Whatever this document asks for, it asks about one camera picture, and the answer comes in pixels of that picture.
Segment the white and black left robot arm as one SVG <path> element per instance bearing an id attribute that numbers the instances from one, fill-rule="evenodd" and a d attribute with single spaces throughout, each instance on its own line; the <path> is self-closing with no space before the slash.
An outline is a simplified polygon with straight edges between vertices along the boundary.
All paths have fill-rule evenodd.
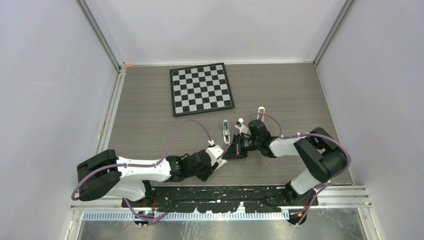
<path id="1" fill-rule="evenodd" d="M 205 182 L 227 163 L 223 153 L 220 146 L 212 145 L 193 154 L 140 160 L 117 156 L 115 150 L 108 149 L 77 166 L 78 184 L 71 198 L 89 202 L 110 196 L 148 207 L 154 199 L 148 190 L 149 181 L 173 183 L 197 177 Z"/>

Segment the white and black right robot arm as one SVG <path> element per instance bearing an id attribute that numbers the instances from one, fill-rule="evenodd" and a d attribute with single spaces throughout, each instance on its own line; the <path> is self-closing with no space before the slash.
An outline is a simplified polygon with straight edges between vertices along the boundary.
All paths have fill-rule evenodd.
<path id="1" fill-rule="evenodd" d="M 299 205 L 306 193 L 316 186 L 329 182 L 347 169 L 350 156 L 323 128 L 292 136 L 272 136 L 265 123 L 252 120 L 247 125 L 249 133 L 237 133 L 224 160 L 244 159 L 249 152 L 259 151 L 267 158 L 299 156 L 305 169 L 285 185 L 285 198 L 291 205 Z"/>

